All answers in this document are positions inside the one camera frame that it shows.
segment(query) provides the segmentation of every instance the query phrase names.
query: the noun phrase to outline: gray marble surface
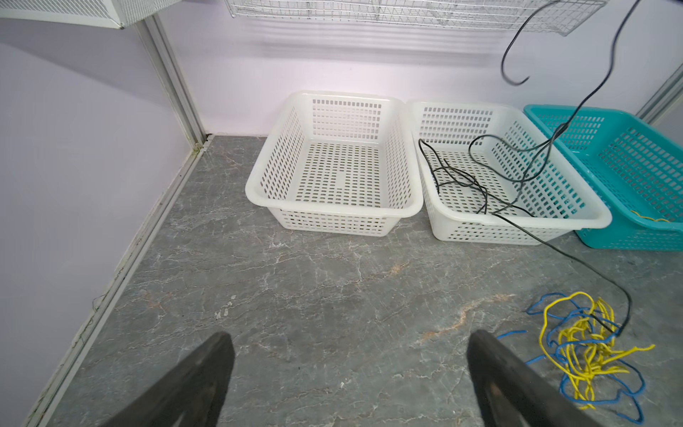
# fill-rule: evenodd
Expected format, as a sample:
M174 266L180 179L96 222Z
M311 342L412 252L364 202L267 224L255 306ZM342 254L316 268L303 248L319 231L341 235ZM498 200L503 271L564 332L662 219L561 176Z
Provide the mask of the gray marble surface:
M546 292L586 290L623 316L624 296L583 266L547 247L441 242L424 209L382 238L286 230L244 194L262 143L214 140L51 426L105 421L221 330L237 359L220 425L481 426L470 332L528 329L504 340L530 359L541 324L522 311ZM553 243L631 291L620 346L657 345L630 358L648 382L646 425L681 425L683 255L597 251L573 233ZM557 384L549 362L534 369Z

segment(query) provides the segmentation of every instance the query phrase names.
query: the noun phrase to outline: metal wire rack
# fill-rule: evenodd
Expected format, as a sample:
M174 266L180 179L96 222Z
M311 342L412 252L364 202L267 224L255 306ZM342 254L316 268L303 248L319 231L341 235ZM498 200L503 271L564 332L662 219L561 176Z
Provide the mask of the metal wire rack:
M517 30L548 0L226 0L230 14L391 23L424 27ZM566 36L607 0L567 0L539 12L526 31Z

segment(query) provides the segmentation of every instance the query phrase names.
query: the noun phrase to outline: white mesh basket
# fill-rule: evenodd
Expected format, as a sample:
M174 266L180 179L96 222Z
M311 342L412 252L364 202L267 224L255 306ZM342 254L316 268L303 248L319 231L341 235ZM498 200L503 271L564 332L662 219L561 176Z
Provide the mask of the white mesh basket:
M291 230L384 236L422 207L413 139L394 98L297 92L247 180Z
M505 105L443 102L410 102L406 109L434 235L441 240L539 245L522 230L490 214L506 204L489 197L488 213L475 213L484 204L480 191L448 184L441 186L437 193L430 164L436 168L438 161L429 149L423 147L429 157L428 164L418 146L418 140L424 139L452 167L469 172L490 194L511 202L517 196L518 187L473 162L467 150L474 138L487 133L502 137L518 148L529 148L546 141L547 138L524 113ZM536 153L513 151L492 137L484 137L475 144L472 153L477 161L518 178ZM537 160L535 164L530 176L539 170L542 162ZM452 180L443 170L437 171L436 177L440 183ZM528 210L533 217L515 208L508 208L500 215L543 240L571 230L605 228L612 220L609 209L557 150L551 152L550 162L543 173L525 184L515 205Z

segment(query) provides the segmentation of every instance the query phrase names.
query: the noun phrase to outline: teal plastic basket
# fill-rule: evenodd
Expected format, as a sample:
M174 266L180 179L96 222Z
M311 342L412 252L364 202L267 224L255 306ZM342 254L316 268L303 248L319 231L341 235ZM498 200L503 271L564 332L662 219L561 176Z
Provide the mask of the teal plastic basket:
M524 112L550 137L575 108L527 105ZM612 212L607 228L576 232L586 245L683 251L683 148L629 113L599 108L582 108L555 147Z

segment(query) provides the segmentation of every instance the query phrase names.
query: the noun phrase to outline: yellow rope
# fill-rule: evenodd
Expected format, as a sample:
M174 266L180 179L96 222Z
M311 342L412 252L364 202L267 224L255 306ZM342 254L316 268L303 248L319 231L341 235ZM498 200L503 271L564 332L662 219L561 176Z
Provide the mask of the yellow rope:
M608 367L607 365L637 351L652 350L654 344L646 348L633 347L630 350L616 350L614 349L615 336L594 318L584 317L577 320L572 326L562 329L559 332L559 335L557 336L558 344L583 340L607 341L606 343L578 344L585 349L581 358L576 353L576 344L567 345L561 348L560 353L567 360L567 365L561 365L555 358L551 357L546 350L545 345L543 345L543 337L546 335L546 329L548 328L548 310L556 304L563 301L569 301L579 295L583 295L591 301L591 308L586 314L593 314L601 319L615 322L614 310L609 304L604 302L601 298L598 298L597 301L593 300L586 292L575 292L568 297L553 301L543 310L543 328L541 329L541 334L538 336L538 344L541 346L541 349L548 360L552 361L555 366L567 374L574 387L574 398L587 402L581 409L595 409L595 406L590 404L592 400L594 401L596 399L595 390L593 389L594 379L600 375L629 373L630 371L628 369L621 366Z
M665 223L670 222L668 219L664 219L664 218L655 219L655 218L650 218L650 217L644 217L643 215L640 215L640 214L639 214L638 212L636 212L635 210L632 210L631 212L635 213L636 215L638 215L638 216L641 217L642 219L649 219L650 221L654 221L654 222L656 222L656 223L658 223L658 222L665 222Z

